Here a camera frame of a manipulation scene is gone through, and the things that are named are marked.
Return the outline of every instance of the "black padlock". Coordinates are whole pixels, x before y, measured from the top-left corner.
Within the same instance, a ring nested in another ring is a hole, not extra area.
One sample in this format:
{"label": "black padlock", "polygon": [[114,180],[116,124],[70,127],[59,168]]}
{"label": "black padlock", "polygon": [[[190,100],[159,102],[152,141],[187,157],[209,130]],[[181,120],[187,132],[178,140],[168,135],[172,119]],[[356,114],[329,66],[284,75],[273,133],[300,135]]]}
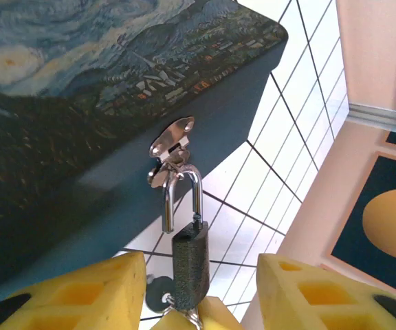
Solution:
{"label": "black padlock", "polygon": [[175,309],[190,310],[206,297],[210,286],[209,225],[189,223],[172,238]]}

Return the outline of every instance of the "painted box lid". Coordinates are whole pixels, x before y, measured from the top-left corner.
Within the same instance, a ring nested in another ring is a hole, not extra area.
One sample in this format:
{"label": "painted box lid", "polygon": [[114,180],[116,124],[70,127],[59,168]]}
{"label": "painted box lid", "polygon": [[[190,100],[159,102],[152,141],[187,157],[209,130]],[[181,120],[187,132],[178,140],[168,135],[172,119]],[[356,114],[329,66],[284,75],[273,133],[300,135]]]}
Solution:
{"label": "painted box lid", "polygon": [[0,1],[0,218],[286,39],[231,0]]}

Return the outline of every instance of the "pink wall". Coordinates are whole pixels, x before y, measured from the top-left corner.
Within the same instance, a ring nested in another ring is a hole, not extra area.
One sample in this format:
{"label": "pink wall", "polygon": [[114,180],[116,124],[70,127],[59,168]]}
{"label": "pink wall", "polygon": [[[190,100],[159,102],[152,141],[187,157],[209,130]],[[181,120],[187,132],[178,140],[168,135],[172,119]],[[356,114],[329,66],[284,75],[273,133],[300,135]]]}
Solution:
{"label": "pink wall", "polygon": [[337,0],[350,103],[396,105],[396,0]]}

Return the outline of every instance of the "padlock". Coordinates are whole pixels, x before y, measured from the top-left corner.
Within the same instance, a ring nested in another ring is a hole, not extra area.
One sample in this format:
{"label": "padlock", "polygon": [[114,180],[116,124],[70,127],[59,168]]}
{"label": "padlock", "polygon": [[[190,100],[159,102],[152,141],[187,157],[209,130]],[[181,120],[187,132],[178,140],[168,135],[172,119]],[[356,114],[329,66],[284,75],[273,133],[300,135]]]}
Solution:
{"label": "padlock", "polygon": [[207,221],[189,223],[172,238],[175,309],[195,308],[210,286]]}
{"label": "padlock", "polygon": [[[210,286],[208,223],[203,221],[203,184],[198,169],[188,164],[190,152],[188,134],[195,119],[187,117],[172,123],[152,143],[149,155],[159,164],[148,174],[153,187],[163,187],[164,214],[162,229],[173,232],[175,188],[179,180],[188,177],[192,184],[193,221],[172,238],[173,251],[173,308],[187,315],[195,314],[197,305],[206,296]],[[157,291],[159,297],[166,290]]]}

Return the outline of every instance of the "white tiled ceiling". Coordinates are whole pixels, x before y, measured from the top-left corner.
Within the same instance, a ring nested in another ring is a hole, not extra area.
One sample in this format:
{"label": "white tiled ceiling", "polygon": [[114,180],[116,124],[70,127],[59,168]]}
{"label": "white tiled ceiling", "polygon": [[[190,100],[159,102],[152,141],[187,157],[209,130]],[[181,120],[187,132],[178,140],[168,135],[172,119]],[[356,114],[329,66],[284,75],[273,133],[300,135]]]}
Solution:
{"label": "white tiled ceiling", "polygon": [[[349,109],[334,0],[239,2],[289,33],[247,141],[203,179],[208,294],[241,320],[256,292],[258,254],[278,251]],[[191,194],[177,205],[176,231],[191,219]],[[124,251],[146,252],[148,274],[172,276],[171,238],[157,218]],[[159,317],[144,306],[140,330]]]}

